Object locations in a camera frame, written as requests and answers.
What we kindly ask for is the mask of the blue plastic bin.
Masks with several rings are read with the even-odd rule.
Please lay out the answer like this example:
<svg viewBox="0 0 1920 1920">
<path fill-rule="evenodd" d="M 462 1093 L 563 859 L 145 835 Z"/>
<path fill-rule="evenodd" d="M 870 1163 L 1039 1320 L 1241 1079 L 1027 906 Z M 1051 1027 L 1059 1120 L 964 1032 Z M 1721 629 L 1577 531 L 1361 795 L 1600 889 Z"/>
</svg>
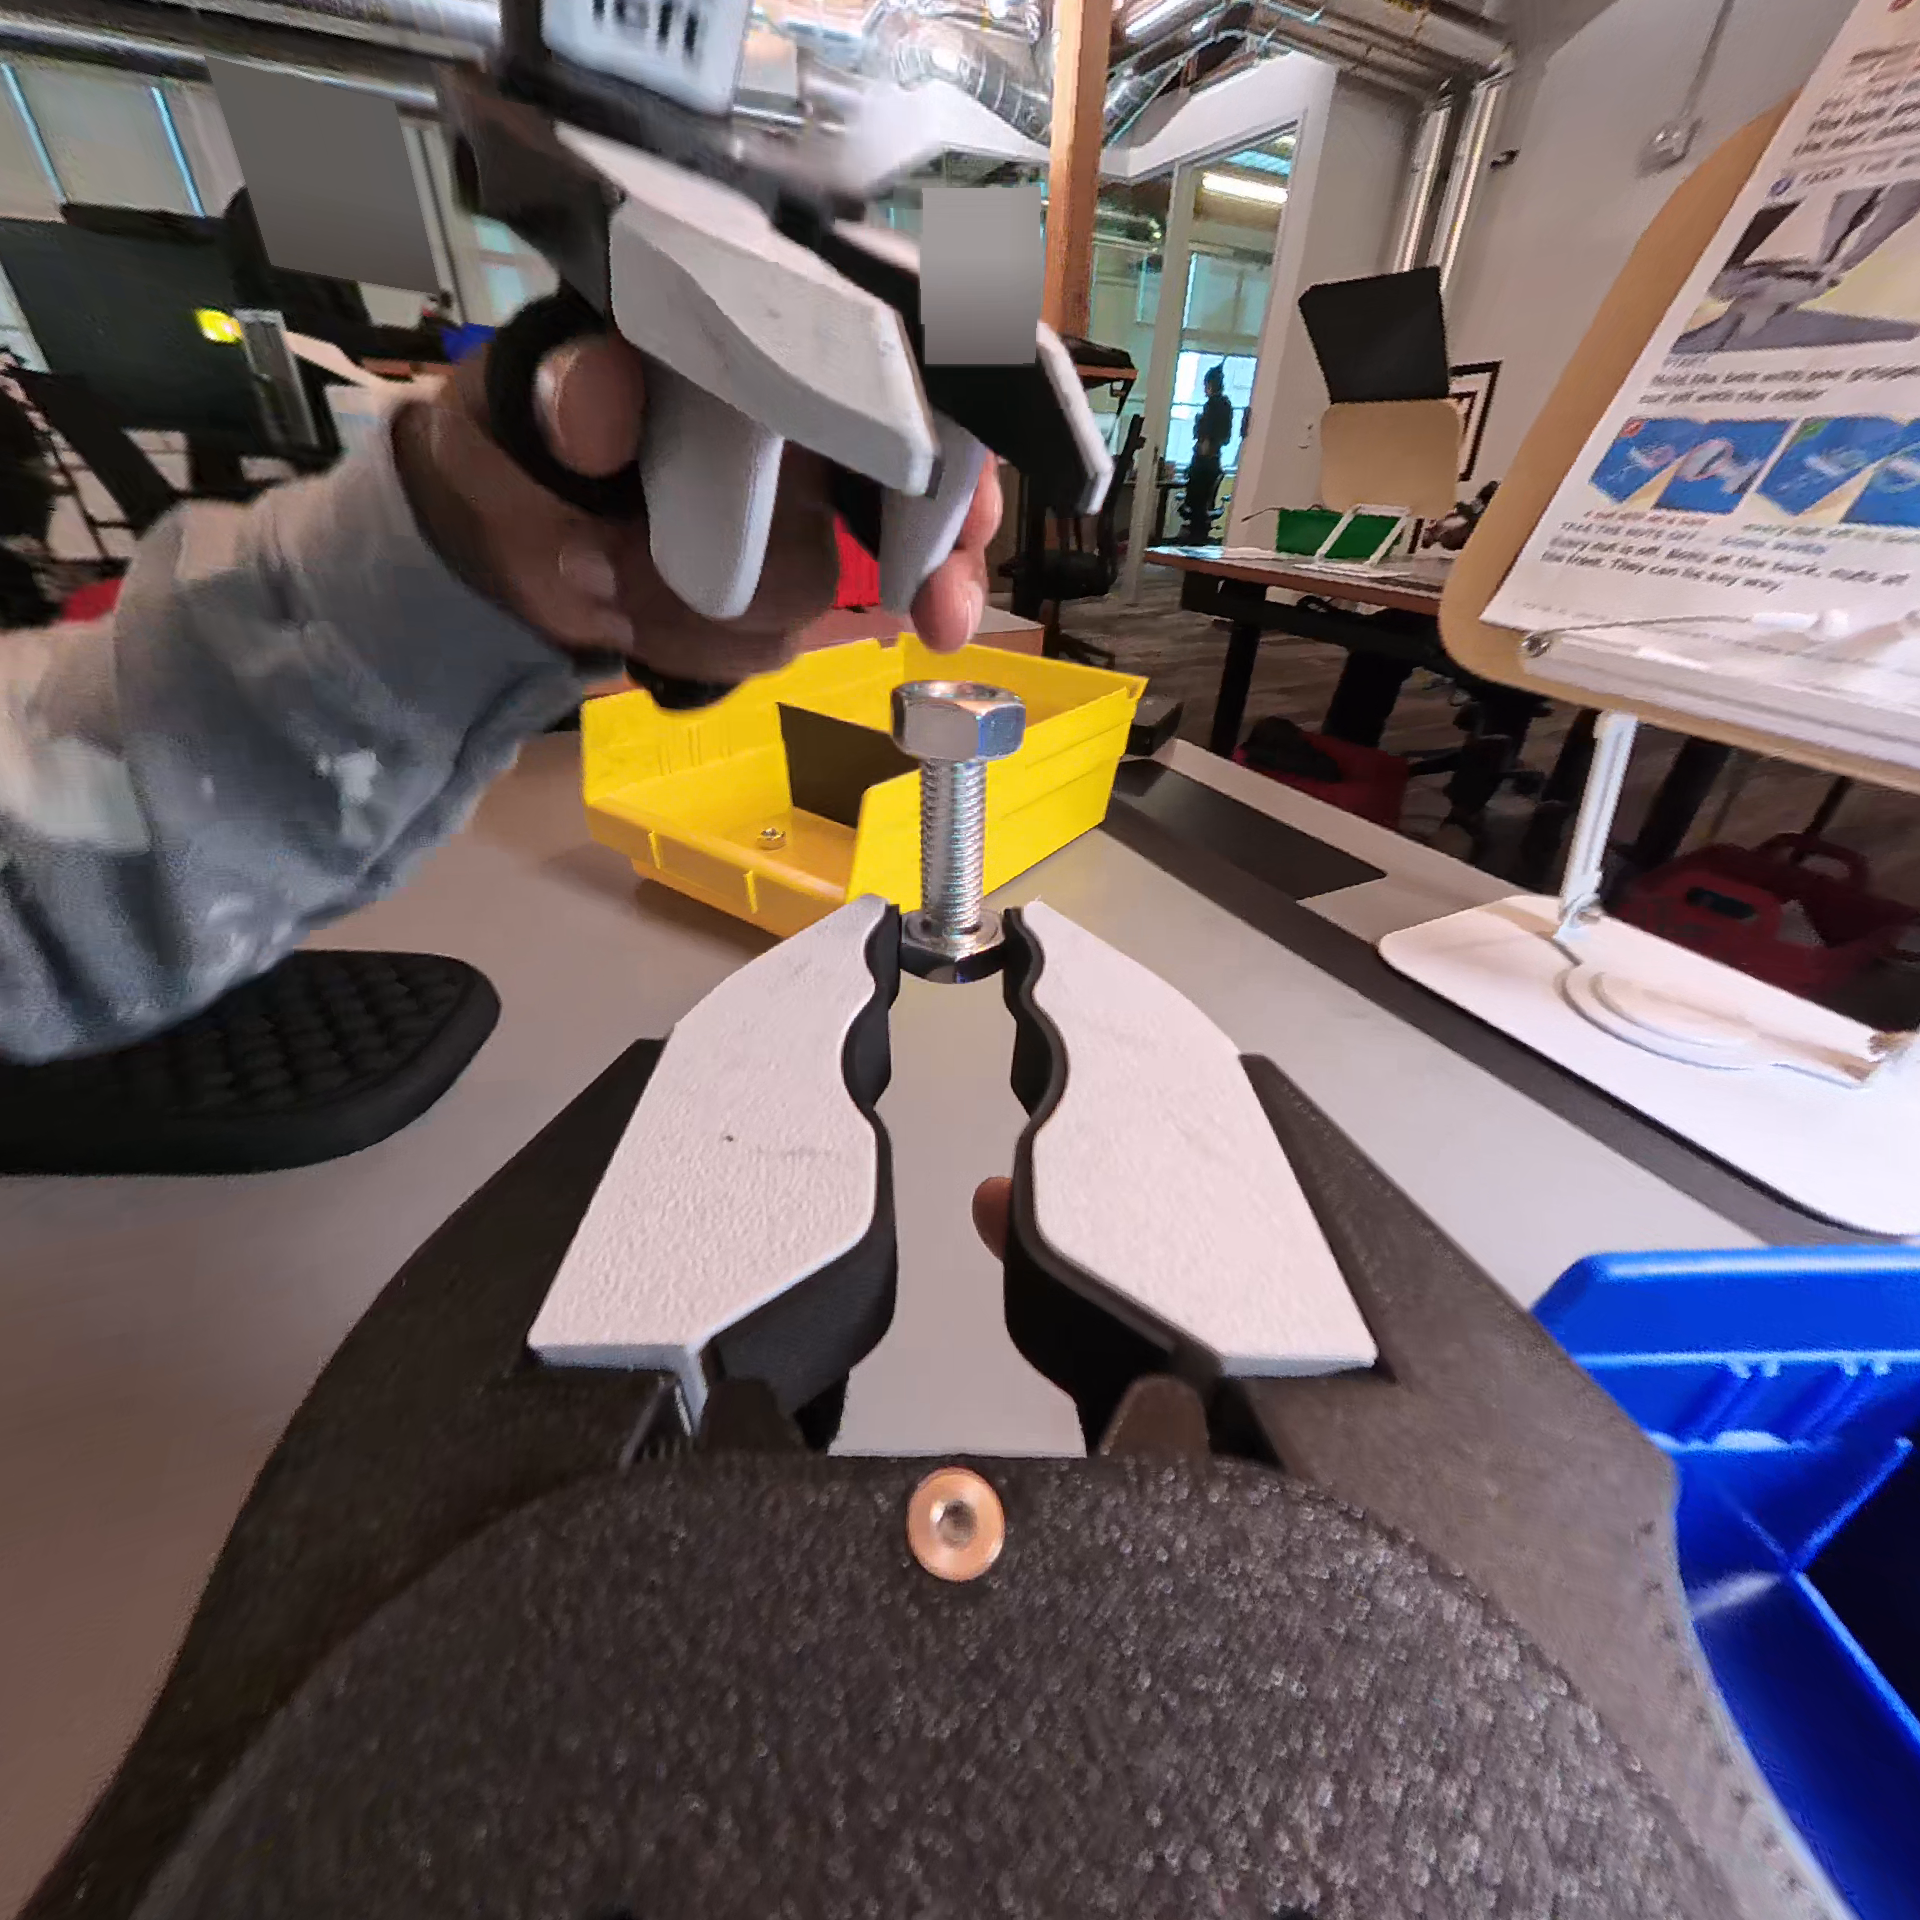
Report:
<svg viewBox="0 0 1920 1920">
<path fill-rule="evenodd" d="M 1721 1702 L 1854 1917 L 1919 1917 L 1919 1253 L 1593 1256 L 1534 1312 L 1670 1457 Z"/>
</svg>

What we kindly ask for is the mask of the red bag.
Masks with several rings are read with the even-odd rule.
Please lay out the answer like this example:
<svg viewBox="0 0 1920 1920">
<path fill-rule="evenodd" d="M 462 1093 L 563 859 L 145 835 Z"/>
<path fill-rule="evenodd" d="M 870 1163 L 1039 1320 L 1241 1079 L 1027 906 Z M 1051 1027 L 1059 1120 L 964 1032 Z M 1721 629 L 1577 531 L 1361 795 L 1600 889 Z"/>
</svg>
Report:
<svg viewBox="0 0 1920 1920">
<path fill-rule="evenodd" d="M 1884 897 L 1860 853 L 1810 833 L 1697 849 L 1627 881 L 1611 913 L 1807 999 L 1851 989 L 1916 937 L 1916 907 Z"/>
</svg>

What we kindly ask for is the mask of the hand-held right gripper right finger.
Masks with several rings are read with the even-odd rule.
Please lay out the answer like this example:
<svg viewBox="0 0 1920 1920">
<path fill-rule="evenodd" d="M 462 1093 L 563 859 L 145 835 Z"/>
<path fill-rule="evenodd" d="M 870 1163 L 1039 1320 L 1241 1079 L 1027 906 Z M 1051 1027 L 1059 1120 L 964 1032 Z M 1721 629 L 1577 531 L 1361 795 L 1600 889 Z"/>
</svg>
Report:
<svg viewBox="0 0 1920 1920">
<path fill-rule="evenodd" d="M 1238 1043 L 1048 904 L 1007 918 L 1002 985 L 1024 1109 L 1004 1320 L 1083 1438 L 1152 1377 L 1209 1422 L 1246 1384 L 1371 1371 L 1377 1335 Z"/>
</svg>

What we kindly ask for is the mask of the silver hex nut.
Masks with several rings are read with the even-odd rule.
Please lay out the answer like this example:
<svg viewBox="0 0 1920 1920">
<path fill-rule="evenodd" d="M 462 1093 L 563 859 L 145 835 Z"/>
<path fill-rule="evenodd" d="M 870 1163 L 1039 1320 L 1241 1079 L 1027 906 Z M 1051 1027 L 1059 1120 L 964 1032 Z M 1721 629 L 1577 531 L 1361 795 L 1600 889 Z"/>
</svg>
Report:
<svg viewBox="0 0 1920 1920">
<path fill-rule="evenodd" d="M 898 968 L 939 985 L 969 985 L 994 976 L 1004 968 L 1002 915 L 983 911 L 969 931 L 935 929 L 932 918 L 916 911 L 900 915 Z"/>
</svg>

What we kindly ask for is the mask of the black office chair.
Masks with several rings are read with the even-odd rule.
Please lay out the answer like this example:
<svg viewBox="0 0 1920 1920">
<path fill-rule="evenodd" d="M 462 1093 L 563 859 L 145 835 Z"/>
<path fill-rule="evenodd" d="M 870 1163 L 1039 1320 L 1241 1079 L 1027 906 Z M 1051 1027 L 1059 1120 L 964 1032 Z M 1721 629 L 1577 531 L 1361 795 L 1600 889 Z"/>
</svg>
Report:
<svg viewBox="0 0 1920 1920">
<path fill-rule="evenodd" d="M 1078 602 L 1104 599 L 1121 576 L 1119 512 L 1137 474 L 1146 422 L 1124 422 L 1114 478 L 1097 514 L 1049 512 L 1019 475 L 1016 555 L 1002 568 L 1012 585 L 1012 614 L 1042 624 L 1042 656 L 1116 671 L 1116 658 L 1091 640 L 1063 633 L 1063 611 Z"/>
</svg>

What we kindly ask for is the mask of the wooden post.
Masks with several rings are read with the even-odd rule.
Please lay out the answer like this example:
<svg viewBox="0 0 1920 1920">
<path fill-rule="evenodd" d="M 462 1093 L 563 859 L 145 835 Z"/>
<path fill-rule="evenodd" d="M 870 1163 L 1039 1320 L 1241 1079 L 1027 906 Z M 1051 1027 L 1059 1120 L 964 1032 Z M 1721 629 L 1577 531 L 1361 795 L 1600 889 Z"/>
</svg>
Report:
<svg viewBox="0 0 1920 1920">
<path fill-rule="evenodd" d="M 1051 7 L 1042 319 L 1088 339 L 1114 2 Z"/>
</svg>

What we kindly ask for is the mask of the silver hex bolt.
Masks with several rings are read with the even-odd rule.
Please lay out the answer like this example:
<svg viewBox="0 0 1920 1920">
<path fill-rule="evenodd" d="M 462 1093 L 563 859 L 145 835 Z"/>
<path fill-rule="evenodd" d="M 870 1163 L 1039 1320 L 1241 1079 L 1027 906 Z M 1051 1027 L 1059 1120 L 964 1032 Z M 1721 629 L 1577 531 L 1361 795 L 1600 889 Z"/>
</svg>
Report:
<svg viewBox="0 0 1920 1920">
<path fill-rule="evenodd" d="M 920 766 L 922 906 L 904 933 L 944 963 L 996 937 L 986 907 L 990 766 L 1024 746 L 1022 701 L 993 685 L 905 681 L 891 701 L 894 743 Z"/>
</svg>

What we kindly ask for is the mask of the green bin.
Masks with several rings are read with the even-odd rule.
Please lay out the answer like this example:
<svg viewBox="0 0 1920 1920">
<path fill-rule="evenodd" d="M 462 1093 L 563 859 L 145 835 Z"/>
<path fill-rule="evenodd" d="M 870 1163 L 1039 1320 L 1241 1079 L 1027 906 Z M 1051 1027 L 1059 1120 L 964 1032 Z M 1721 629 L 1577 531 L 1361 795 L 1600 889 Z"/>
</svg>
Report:
<svg viewBox="0 0 1920 1920">
<path fill-rule="evenodd" d="M 1332 568 L 1374 568 L 1401 554 L 1416 519 L 1382 509 L 1282 510 L 1276 521 L 1276 554 Z"/>
</svg>

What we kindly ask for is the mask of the yellow plastic bin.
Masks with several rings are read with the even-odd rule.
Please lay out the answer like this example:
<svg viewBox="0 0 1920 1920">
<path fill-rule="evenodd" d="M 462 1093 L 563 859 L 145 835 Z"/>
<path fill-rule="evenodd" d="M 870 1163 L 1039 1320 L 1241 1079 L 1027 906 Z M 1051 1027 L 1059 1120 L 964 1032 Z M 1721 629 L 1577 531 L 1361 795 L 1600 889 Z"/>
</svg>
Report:
<svg viewBox="0 0 1920 1920">
<path fill-rule="evenodd" d="M 915 633 L 846 640 L 700 711 L 646 690 L 584 706 L 593 840 L 641 881 L 777 939 L 849 899 L 922 906 L 922 776 L 891 736 L 894 688 L 961 679 L 1012 690 L 1022 750 L 987 773 L 987 893 L 1097 829 L 1146 679 L 975 643 L 935 656 Z M 758 833 L 787 830 L 761 853 Z"/>
</svg>

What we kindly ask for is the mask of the black mesh wrist rest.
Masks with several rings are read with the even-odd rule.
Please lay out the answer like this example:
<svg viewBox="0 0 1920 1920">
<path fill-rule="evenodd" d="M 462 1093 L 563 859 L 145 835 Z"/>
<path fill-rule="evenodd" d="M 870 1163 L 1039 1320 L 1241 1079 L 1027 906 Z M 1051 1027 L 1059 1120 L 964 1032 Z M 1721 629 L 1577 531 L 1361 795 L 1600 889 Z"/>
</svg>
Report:
<svg viewBox="0 0 1920 1920">
<path fill-rule="evenodd" d="M 476 968 L 299 951 L 151 1041 L 2 1071 L 7 1178 L 239 1178 L 339 1161 L 419 1118 L 498 1022 Z"/>
</svg>

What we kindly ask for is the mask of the wooden desk with black legs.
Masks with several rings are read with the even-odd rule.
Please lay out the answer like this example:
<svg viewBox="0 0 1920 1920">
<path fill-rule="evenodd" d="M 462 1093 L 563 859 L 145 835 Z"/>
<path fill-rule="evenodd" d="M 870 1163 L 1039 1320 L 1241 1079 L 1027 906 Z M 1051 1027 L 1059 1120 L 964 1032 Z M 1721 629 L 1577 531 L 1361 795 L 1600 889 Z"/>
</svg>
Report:
<svg viewBox="0 0 1920 1920">
<path fill-rule="evenodd" d="M 1440 679 L 1464 697 L 1470 723 L 1466 746 L 1440 762 L 1459 782 L 1507 781 L 1546 711 L 1544 701 L 1480 679 L 1449 656 L 1438 631 L 1438 584 L 1224 546 L 1152 546 L 1146 562 L 1177 571 L 1182 611 L 1209 617 L 1231 637 L 1207 736 L 1219 758 L 1233 758 L 1241 743 L 1259 650 L 1273 639 L 1345 655 L 1324 733 L 1369 750 L 1382 747 L 1408 678 Z"/>
</svg>

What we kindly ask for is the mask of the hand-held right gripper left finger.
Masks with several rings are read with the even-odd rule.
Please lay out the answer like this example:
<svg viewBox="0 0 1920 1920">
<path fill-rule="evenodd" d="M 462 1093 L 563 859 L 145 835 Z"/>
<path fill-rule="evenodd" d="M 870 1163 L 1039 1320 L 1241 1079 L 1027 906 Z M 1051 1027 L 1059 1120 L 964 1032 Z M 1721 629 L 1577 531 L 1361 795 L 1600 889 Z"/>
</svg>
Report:
<svg viewBox="0 0 1920 1920">
<path fill-rule="evenodd" d="M 560 1370 L 673 1377 L 698 1425 L 726 1382 L 800 1410 L 897 1307 L 898 913 L 841 906 L 735 971 L 671 1034 L 528 1331 Z"/>
</svg>

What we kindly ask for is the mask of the instruction sheet on stand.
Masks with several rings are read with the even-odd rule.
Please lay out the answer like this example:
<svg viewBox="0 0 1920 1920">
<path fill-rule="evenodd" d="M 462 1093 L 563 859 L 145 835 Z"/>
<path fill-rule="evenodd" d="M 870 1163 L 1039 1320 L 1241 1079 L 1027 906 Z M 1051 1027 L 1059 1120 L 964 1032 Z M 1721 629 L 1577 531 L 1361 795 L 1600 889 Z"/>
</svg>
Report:
<svg viewBox="0 0 1920 1920">
<path fill-rule="evenodd" d="M 1529 675 L 1537 655 L 1519 631 L 1486 617 L 1488 605 L 1793 104 L 1794 95 L 1787 95 L 1731 135 L 1670 197 L 1454 566 L 1442 595 L 1442 643 L 1456 666 L 1503 690 L 1566 702 L 1577 695 L 1568 681 Z M 1867 1032 L 1694 951 L 1602 920 L 1577 901 L 1577 889 L 1560 899 L 1508 897 L 1390 931 L 1377 949 L 1432 1001 L 1454 1003 L 1562 1079 L 1608 1096 L 1766 1194 L 1835 1230 L 1916 1240 L 1916 1074 L 1840 1088 L 1778 1066 L 1735 1072 L 1724 1064 L 1675 1064 L 1622 1041 L 1577 1013 L 1563 989 L 1593 954 L 1602 963 L 1638 965 L 1654 989 L 1691 993 L 1699 1006 L 1716 993 L 1738 1016 L 1778 1019 L 1793 1041 L 1867 1041 Z M 1576 906 L 1576 929 L 1562 946 L 1555 933 L 1566 906 Z"/>
</svg>

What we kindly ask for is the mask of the document stand with black flap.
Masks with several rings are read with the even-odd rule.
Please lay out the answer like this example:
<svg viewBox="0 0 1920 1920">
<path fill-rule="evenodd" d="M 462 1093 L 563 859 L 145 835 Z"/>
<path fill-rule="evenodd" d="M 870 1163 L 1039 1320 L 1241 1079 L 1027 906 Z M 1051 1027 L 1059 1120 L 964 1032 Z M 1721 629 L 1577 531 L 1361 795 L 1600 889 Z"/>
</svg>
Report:
<svg viewBox="0 0 1920 1920">
<path fill-rule="evenodd" d="M 1329 389 L 1311 505 L 1440 521 L 1456 505 L 1459 418 L 1436 267 L 1324 281 L 1298 311 Z"/>
</svg>

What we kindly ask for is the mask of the person's left hand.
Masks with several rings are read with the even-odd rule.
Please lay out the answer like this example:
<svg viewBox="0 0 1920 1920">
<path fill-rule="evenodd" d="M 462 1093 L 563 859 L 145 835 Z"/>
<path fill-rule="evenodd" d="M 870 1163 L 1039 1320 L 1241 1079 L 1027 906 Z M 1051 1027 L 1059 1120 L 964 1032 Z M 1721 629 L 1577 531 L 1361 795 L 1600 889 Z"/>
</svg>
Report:
<svg viewBox="0 0 1920 1920">
<path fill-rule="evenodd" d="M 580 474 L 638 461 L 646 402 L 641 355 L 606 333 L 553 350 L 536 383 L 546 443 Z M 673 595 L 654 568 L 646 517 L 576 512 L 495 443 L 480 360 L 433 401 L 400 407 L 393 448 L 417 521 L 443 562 L 564 655 L 620 655 L 673 681 L 736 687 L 790 666 L 835 609 L 830 470 L 803 448 L 782 461 L 758 597 L 735 622 L 708 622 Z M 977 637 L 1000 528 L 1002 481 L 990 465 L 946 562 L 908 611 L 931 653 L 951 655 Z"/>
</svg>

